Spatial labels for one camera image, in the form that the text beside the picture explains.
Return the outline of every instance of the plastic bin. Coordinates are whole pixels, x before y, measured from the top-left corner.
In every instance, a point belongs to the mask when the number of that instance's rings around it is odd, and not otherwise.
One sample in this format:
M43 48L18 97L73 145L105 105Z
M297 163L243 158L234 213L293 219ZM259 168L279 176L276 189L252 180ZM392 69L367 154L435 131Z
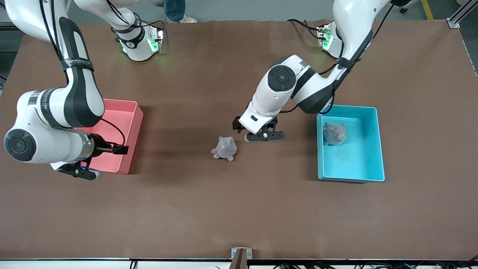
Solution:
M342 144L324 145L325 122L345 125L347 138ZM322 180L384 181L377 109L334 105L329 113L317 115L317 161Z
M125 144L129 146L128 154L115 155L103 153L91 160L90 168L102 172L128 174L133 159L133 153L138 140L143 112L135 101L104 99L105 114L103 119L116 125L125 135ZM103 137L106 141L121 144L123 138L121 134L111 125L104 121L99 121L90 128L78 128L88 133L95 133Z

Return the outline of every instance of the gray floor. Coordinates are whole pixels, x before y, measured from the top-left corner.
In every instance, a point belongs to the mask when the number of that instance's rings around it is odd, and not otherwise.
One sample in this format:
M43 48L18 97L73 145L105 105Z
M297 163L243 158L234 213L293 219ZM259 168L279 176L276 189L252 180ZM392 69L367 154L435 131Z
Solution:
M455 0L429 0L429 3L435 19L446 19L459 7ZM199 22L285 21L291 18L314 21L332 19L332 4L333 0L186 0L186 14ZM147 0L141 0L131 10L147 21L166 20L163 9L153 6ZM385 9L382 10L377 20L381 20L385 12ZM0 19L5 18L5 14L0 8ZM106 23L101 18L82 11L74 2L68 15L78 24ZM394 8L387 20L426 20L426 15L422 4L417 2L405 14L400 14L399 8ZM471 59L478 65L478 9L472 11L460 25ZM0 52L17 51L22 36L18 31L0 31ZM8 76L14 59L15 54L0 53L1 76Z

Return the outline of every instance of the stuffed animal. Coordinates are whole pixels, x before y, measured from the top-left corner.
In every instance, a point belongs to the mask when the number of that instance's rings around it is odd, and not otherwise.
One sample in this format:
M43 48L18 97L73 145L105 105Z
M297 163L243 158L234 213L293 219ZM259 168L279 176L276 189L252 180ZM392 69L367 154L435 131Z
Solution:
M323 128L323 130L325 145L338 146L347 137L347 133L345 132L345 126L343 123L339 125L326 123L326 126Z
M228 159L229 161L234 160L233 155L237 151L236 144L234 143L234 139L230 137L219 137L219 143L217 147L211 150L211 153L214 154L214 159L224 158Z

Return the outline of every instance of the yellow line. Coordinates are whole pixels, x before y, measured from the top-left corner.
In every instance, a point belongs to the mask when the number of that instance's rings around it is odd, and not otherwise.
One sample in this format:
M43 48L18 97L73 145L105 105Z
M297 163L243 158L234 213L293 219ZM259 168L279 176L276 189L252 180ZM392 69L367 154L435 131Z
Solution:
M427 20L433 20L432 10L428 4L428 0L422 0L423 9L425 10L425 15Z

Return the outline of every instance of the blue jeans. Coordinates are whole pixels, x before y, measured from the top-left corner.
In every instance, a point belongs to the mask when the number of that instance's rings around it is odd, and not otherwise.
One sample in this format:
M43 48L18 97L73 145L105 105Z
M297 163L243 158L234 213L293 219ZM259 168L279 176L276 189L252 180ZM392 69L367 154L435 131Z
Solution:
M171 21L178 22L182 20L185 9L185 0L164 0L164 13Z

